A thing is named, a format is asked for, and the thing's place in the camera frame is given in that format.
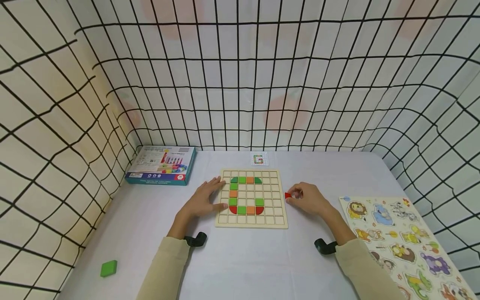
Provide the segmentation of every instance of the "cardboard box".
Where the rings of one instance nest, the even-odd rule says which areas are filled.
[[[187,185],[195,147],[143,146],[125,180],[131,184]]]

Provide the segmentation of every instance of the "wooden grid board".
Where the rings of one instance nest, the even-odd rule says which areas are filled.
[[[229,206],[216,215],[216,227],[288,228],[278,170],[223,169],[222,180],[216,202]]]

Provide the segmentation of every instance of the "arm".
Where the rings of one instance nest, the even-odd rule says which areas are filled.
[[[227,208],[211,204],[209,196],[225,184],[220,177],[204,182],[175,216],[172,227],[163,238],[140,287],[137,300],[175,300],[190,247],[183,239],[190,221]]]
[[[288,192],[295,196],[286,199],[288,204],[320,216],[330,228],[338,243],[338,264],[361,300],[405,300],[389,274],[370,254],[365,243],[357,239],[340,212],[323,197],[315,185],[301,182]]]

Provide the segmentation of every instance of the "white table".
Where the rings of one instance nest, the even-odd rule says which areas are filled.
[[[222,168],[275,168],[282,186],[316,184],[340,208],[339,196],[404,196],[383,161],[363,152],[269,152],[270,166],[251,167],[249,152],[199,152],[190,183],[147,186],[125,183],[60,293],[61,300],[136,297],[175,213],[204,180]],[[200,219],[191,234],[208,235],[191,252],[179,299],[356,299],[335,257],[313,242],[333,237],[323,221],[287,205],[288,229],[216,228]],[[118,261],[117,273],[100,277],[102,263]]]

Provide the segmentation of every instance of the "pattern card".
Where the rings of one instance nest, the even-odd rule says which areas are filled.
[[[267,152],[250,152],[252,166],[268,166]]]
[[[353,232],[408,300],[472,300],[475,294],[406,198],[341,197]]]
[[[278,170],[225,169],[222,180],[217,203],[228,208],[216,215],[216,227],[288,228]]]

